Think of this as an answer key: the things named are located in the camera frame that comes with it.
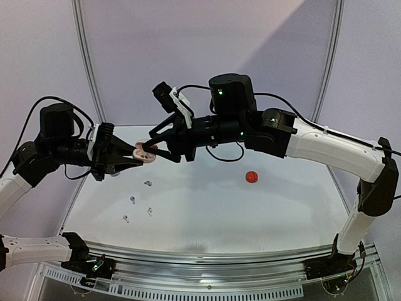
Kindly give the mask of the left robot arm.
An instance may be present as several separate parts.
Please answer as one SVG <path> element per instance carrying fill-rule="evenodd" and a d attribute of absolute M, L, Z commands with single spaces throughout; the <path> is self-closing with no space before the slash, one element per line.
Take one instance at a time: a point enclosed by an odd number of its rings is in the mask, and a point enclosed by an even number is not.
<path fill-rule="evenodd" d="M 1 215 L 60 166 L 87 167 L 96 181 L 142 166 L 145 156 L 136 147 L 113 135 L 110 123 L 92 125 L 86 138 L 75 134 L 83 130 L 77 109 L 56 103 L 40 111 L 40 132 L 34 141 L 19 146 L 11 165 L 1 174 Z M 74 232 L 48 238 L 17 238 L 1 235 L 1 269 L 24 263 L 59 261 L 61 267 L 88 278 L 110 279 L 115 261 L 105 255 L 91 256 L 89 247 Z"/>

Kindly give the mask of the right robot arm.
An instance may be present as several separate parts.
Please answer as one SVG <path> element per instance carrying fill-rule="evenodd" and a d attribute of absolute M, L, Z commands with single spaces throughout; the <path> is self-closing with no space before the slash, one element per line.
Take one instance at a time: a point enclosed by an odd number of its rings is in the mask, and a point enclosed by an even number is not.
<path fill-rule="evenodd" d="M 247 75 L 215 76 L 207 89 L 213 113 L 197 118 L 181 88 L 158 84 L 153 94 L 169 117 L 149 133 L 143 150 L 172 162 L 190 162 L 199 147 L 241 142 L 252 151 L 319 162 L 357 176 L 355 205 L 333 242 L 332 254 L 324 260 L 328 273 L 338 273 L 375 218 L 392 207 L 399 171 L 389 141 L 370 142 L 331 130 L 304 118 L 294 107 L 259 111 Z"/>

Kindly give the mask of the pink-white earbud charging case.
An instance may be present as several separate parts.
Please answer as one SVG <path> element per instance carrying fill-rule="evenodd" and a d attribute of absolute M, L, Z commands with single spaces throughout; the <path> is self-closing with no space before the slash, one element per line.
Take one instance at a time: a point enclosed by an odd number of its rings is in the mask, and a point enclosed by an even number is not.
<path fill-rule="evenodd" d="M 135 149 L 133 150 L 132 157 L 136 160 L 142 161 L 144 164 L 153 163 L 156 160 L 156 155 L 143 150 L 143 144 L 146 143 L 147 139 L 140 139 L 135 143 Z"/>

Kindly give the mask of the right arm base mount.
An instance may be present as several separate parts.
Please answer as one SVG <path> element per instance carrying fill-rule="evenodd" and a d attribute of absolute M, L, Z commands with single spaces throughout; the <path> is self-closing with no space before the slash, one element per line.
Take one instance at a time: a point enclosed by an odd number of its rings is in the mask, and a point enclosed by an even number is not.
<path fill-rule="evenodd" d="M 362 264 L 359 269 L 355 254 L 344 255 L 338 252 L 333 252 L 328 256 L 321 256 L 305 260 L 303 263 L 305 274 L 308 280 L 316 278 L 325 278 L 337 274 L 346 273 L 351 271 L 349 280 L 355 278 L 363 270 L 365 260 L 362 260 Z"/>

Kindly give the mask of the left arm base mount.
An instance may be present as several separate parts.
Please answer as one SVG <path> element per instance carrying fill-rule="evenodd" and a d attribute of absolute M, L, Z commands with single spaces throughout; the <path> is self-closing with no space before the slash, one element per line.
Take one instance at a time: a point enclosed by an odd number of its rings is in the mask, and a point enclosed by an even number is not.
<path fill-rule="evenodd" d="M 111 279 L 116 267 L 116 261 L 101 256 L 91 256 L 88 253 L 75 252 L 68 261 L 61 263 L 61 267 L 73 272 L 85 274 L 87 278 Z"/>

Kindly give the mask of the red earbud charging case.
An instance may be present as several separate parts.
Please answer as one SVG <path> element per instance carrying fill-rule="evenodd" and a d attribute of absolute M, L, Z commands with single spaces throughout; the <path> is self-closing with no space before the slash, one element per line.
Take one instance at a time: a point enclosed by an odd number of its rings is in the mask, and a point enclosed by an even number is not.
<path fill-rule="evenodd" d="M 255 171 L 248 171 L 246 173 L 246 181 L 249 183 L 256 183 L 258 181 L 259 177 L 257 172 Z"/>

